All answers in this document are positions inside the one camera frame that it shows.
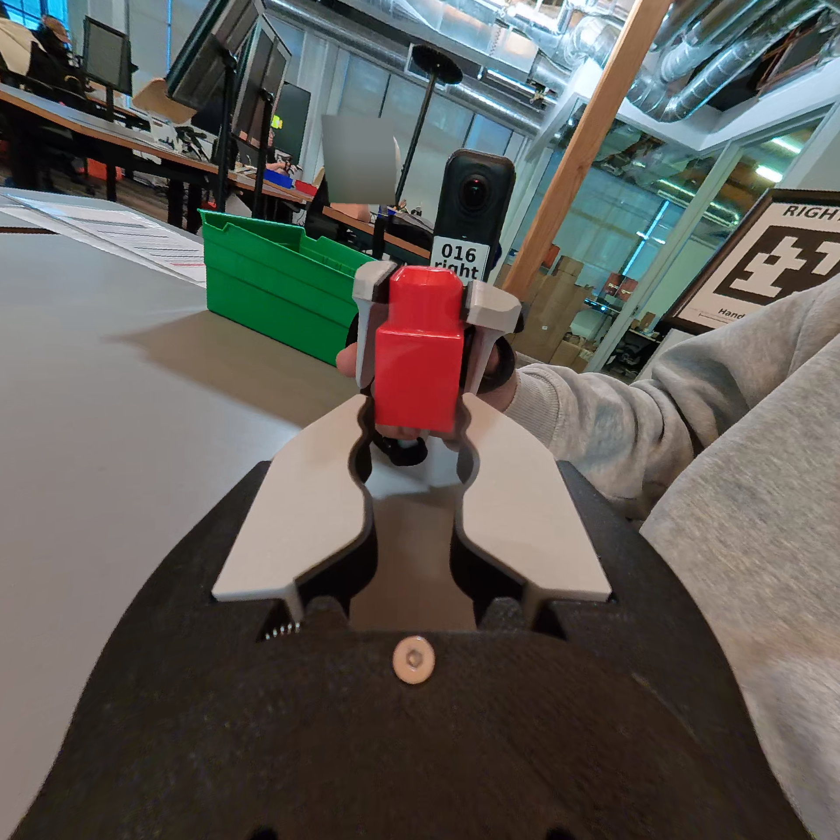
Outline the stack of cardboard boxes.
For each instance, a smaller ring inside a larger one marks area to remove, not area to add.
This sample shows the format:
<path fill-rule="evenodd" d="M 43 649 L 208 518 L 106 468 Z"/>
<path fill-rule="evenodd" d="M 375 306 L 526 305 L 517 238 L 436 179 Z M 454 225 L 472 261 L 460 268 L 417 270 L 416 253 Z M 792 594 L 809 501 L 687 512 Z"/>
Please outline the stack of cardboard boxes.
<path fill-rule="evenodd" d="M 524 325 L 511 341 L 515 353 L 526 363 L 584 372 L 637 286 L 632 276 L 559 255 L 532 283 Z"/>

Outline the wooden curved panel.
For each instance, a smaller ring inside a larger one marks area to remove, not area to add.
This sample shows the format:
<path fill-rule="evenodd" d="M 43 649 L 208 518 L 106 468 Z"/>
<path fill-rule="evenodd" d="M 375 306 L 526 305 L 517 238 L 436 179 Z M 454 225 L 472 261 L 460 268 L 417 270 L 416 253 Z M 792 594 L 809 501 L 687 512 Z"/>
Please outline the wooden curved panel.
<path fill-rule="evenodd" d="M 157 119 L 180 125 L 189 123 L 197 110 L 182 105 L 170 98 L 165 79 L 157 77 L 149 80 L 132 96 L 132 107 Z"/>

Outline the black pole stand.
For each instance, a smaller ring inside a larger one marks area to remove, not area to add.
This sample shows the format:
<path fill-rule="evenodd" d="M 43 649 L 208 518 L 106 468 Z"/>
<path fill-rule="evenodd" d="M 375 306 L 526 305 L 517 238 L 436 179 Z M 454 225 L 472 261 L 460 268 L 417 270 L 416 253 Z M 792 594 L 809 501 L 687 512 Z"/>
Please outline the black pole stand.
<path fill-rule="evenodd" d="M 423 95 L 421 108 L 417 115 L 413 133 L 404 156 L 402 171 L 396 184 L 394 207 L 399 207 L 405 185 L 415 156 L 417 145 L 424 127 L 427 112 L 430 108 L 435 88 L 440 82 L 445 86 L 458 85 L 463 80 L 463 71 L 457 63 L 445 52 L 428 44 L 415 45 L 411 58 L 417 67 L 427 74 L 427 84 Z"/>

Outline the red toy block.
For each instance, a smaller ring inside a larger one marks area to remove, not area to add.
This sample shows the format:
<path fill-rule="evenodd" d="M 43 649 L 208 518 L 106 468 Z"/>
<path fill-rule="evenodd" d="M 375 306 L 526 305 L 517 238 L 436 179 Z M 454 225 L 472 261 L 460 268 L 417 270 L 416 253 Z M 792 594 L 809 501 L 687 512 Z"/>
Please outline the red toy block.
<path fill-rule="evenodd" d="M 405 266 L 390 278 L 387 317 L 375 334 L 377 426 L 453 431 L 465 344 L 464 291 L 461 280 L 440 267 Z"/>

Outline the silver ventilation duct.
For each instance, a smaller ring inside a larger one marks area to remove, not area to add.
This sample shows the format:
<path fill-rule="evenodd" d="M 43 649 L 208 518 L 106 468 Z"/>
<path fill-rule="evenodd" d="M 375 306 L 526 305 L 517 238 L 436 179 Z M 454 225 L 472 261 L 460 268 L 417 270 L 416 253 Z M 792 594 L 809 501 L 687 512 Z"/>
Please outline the silver ventilation duct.
<path fill-rule="evenodd" d="M 587 60 L 600 68 L 625 24 L 616 2 L 562 2 L 556 18 L 526 17 L 528 37 L 552 62 L 574 70 Z M 649 53 L 625 100 L 660 123 L 687 119 L 770 47 L 813 19 L 838 28 L 838 2 L 670 2 Z"/>

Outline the green storage bin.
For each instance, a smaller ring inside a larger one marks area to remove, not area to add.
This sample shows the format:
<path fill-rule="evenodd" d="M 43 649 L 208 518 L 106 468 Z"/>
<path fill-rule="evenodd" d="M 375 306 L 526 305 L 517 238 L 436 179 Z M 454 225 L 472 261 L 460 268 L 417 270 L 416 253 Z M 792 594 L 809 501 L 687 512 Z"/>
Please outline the green storage bin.
<path fill-rule="evenodd" d="M 355 273 L 372 257 L 300 226 L 200 213 L 206 308 L 333 365 L 358 314 Z"/>

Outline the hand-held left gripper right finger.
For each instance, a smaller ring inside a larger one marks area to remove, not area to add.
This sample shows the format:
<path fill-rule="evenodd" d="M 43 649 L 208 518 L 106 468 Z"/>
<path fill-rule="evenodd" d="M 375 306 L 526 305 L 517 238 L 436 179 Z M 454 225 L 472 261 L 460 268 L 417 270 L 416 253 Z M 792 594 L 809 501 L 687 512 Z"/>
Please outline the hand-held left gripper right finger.
<path fill-rule="evenodd" d="M 477 395 L 458 410 L 450 571 L 480 625 L 498 598 L 536 625 L 554 601 L 607 603 L 613 593 L 551 453 Z"/>

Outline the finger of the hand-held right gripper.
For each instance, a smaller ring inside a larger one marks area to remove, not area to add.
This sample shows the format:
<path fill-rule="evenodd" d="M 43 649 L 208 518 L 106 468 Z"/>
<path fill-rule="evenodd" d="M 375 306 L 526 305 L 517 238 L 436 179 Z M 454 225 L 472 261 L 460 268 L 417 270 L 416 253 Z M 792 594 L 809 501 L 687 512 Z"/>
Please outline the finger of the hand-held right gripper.
<path fill-rule="evenodd" d="M 521 313 L 520 300 L 509 292 L 486 282 L 468 284 L 463 321 L 474 332 L 466 356 L 464 389 L 480 387 L 496 342 L 516 332 Z"/>
<path fill-rule="evenodd" d="M 359 315 L 355 379 L 362 392 L 369 392 L 374 381 L 376 334 L 387 320 L 390 280 L 397 269 L 390 260 L 372 261 L 358 268 L 353 280 Z"/>

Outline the small black monitor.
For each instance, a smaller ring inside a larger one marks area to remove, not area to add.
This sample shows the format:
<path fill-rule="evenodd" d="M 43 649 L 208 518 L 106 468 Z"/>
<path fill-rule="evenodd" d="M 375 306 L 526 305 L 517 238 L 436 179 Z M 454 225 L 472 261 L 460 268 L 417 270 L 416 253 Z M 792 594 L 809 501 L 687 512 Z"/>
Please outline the small black monitor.
<path fill-rule="evenodd" d="M 133 95 L 130 38 L 90 16 L 83 22 L 82 69 L 87 79 L 125 96 Z"/>

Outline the wooden workbench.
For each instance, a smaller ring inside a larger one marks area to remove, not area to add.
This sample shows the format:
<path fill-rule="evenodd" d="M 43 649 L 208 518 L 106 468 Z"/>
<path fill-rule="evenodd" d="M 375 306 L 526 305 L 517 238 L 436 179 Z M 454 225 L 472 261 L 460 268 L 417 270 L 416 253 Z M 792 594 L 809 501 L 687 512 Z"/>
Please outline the wooden workbench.
<path fill-rule="evenodd" d="M 201 173 L 211 176 L 211 181 L 216 183 L 217 168 L 211 161 L 199 160 L 186 154 L 181 154 L 159 143 L 148 132 L 140 132 L 126 128 L 118 122 L 110 122 L 64 104 L 42 98 L 34 93 L 22 91 L 9 87 L 2 83 L 1 100 L 3 105 L 18 108 L 27 113 L 46 121 L 74 134 L 95 140 L 110 149 L 119 148 L 131 150 L 132 154 L 147 154 L 160 161 L 167 161 L 172 166 L 180 167 L 174 178 L 179 181 L 188 181 L 186 173 L 190 176 Z M 230 171 L 227 175 L 228 182 L 239 189 L 253 192 L 256 187 L 255 177 L 243 174 L 242 172 Z M 275 184 L 266 180 L 264 182 L 264 194 L 279 198 L 295 204 L 309 204 L 314 194 Z"/>

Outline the large tilted black monitor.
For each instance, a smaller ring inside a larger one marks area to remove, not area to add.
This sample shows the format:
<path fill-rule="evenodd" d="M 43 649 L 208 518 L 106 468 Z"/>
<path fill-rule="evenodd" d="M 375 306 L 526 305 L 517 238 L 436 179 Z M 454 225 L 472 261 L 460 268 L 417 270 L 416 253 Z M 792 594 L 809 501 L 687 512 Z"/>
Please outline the large tilted black monitor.
<path fill-rule="evenodd" d="M 226 69 L 264 10 L 260 1 L 208 2 L 164 79 L 167 97 L 203 109 L 222 90 Z"/>

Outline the grey desk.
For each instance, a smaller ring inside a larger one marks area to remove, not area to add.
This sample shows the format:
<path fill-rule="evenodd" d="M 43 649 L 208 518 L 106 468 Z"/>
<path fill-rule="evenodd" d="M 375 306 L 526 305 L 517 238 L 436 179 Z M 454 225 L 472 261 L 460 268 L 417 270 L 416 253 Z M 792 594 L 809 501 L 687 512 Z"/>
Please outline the grey desk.
<path fill-rule="evenodd" d="M 2 232 L 2 838 L 112 630 L 258 462 L 349 399 L 334 367 L 205 291 L 54 233 Z"/>

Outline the wooden post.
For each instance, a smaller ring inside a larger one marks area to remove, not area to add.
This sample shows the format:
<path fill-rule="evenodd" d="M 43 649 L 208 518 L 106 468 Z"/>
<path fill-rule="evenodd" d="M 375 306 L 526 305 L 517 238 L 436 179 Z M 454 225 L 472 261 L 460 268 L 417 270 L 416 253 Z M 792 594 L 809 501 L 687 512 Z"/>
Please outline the wooden post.
<path fill-rule="evenodd" d="M 669 6 L 670 2 L 666 1 L 636 2 L 616 38 L 594 92 L 503 284 L 504 291 L 520 301 L 528 296 L 553 237 L 579 192 Z"/>

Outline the person's grey sweatshirt torso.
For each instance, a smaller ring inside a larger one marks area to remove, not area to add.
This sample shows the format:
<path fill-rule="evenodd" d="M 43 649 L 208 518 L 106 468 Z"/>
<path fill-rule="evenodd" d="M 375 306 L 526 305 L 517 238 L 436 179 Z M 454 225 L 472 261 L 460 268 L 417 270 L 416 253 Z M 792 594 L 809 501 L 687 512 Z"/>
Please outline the person's grey sweatshirt torso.
<path fill-rule="evenodd" d="M 643 528 L 717 636 L 808 832 L 838 838 L 838 363 L 814 358 L 699 455 Z"/>

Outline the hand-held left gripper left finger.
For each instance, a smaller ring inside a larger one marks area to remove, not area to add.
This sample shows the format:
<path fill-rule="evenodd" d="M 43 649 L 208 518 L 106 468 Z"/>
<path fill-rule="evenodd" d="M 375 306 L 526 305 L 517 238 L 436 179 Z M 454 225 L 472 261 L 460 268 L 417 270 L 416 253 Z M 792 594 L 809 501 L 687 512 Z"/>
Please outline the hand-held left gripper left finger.
<path fill-rule="evenodd" d="M 213 585 L 217 602 L 282 601 L 300 623 L 304 585 L 371 534 L 370 494 L 352 464 L 370 406 L 354 395 L 276 452 Z"/>

